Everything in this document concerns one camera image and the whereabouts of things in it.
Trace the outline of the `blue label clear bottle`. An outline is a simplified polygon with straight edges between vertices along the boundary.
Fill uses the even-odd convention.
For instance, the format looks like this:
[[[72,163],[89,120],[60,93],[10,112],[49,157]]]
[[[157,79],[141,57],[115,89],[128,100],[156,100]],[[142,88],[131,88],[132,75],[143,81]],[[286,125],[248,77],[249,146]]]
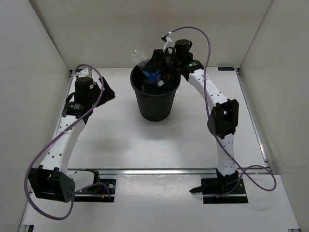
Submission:
[[[146,76],[147,80],[157,84],[159,87],[164,85],[165,82],[161,78],[160,70],[151,66],[150,59],[147,58],[141,48],[136,48],[130,57]]]

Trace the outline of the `green label clear bottle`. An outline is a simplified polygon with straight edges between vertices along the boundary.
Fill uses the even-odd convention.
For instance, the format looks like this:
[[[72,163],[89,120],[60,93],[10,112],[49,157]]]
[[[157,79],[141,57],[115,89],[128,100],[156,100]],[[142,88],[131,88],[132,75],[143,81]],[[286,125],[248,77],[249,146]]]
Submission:
[[[165,73],[162,76],[164,84],[161,86],[161,93],[167,93],[171,91],[175,86],[175,75],[173,73]]]

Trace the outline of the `yellow label clear bottle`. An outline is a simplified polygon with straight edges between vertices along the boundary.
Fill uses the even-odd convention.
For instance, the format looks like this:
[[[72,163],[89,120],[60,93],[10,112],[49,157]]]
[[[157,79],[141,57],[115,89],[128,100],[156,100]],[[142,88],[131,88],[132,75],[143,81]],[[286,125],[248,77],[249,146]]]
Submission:
[[[141,84],[142,92],[149,95],[159,95],[160,89],[156,83],[143,80]]]

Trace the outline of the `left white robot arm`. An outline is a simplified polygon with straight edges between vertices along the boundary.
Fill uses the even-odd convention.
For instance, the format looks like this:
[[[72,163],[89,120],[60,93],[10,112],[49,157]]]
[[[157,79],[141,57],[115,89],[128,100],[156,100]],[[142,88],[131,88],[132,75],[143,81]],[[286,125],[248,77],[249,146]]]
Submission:
[[[59,125],[60,138],[48,146],[46,156],[37,168],[31,168],[28,180],[36,198],[69,202],[73,194],[83,189],[97,193],[101,188],[98,171],[82,169],[68,173],[68,164],[77,142],[93,113],[92,107],[99,107],[115,98],[105,78],[99,80],[103,87],[91,77],[78,77],[75,91],[66,99]]]

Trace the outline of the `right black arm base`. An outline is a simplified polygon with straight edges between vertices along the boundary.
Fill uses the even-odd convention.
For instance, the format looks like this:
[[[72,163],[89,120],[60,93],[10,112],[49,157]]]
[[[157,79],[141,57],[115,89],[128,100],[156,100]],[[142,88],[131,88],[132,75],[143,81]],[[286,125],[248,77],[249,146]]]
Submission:
[[[248,203],[247,193],[238,171],[223,176],[218,171],[216,178],[202,178],[201,185],[189,190],[192,194],[202,193],[204,204]]]

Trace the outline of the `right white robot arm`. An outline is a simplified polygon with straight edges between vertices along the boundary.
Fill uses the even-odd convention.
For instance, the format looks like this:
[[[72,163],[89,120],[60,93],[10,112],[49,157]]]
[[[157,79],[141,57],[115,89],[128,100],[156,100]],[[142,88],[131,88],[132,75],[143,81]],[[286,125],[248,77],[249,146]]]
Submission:
[[[131,84],[142,116],[149,121],[165,119],[171,110],[180,78],[184,77],[203,97],[209,112],[207,126],[217,139],[217,188],[228,193],[234,188],[231,177],[236,174],[234,158],[234,134],[239,120],[239,103],[229,99],[207,77],[206,68],[193,58],[193,43],[187,39],[177,40],[172,47],[155,49],[152,57],[135,50],[131,55],[136,67],[131,74]]]

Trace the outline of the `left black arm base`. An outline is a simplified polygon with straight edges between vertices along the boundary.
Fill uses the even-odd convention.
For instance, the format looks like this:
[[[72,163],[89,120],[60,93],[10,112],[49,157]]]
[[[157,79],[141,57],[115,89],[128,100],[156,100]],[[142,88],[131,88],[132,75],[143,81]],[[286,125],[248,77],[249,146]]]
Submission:
[[[92,187],[87,187],[84,190],[80,190],[76,193],[74,201],[75,202],[87,202],[87,203],[113,203],[115,199],[116,190],[116,178],[102,177],[97,170],[91,169],[81,169],[76,171],[74,174],[78,173],[88,173],[93,174],[94,178],[92,185],[97,183],[97,185]]]

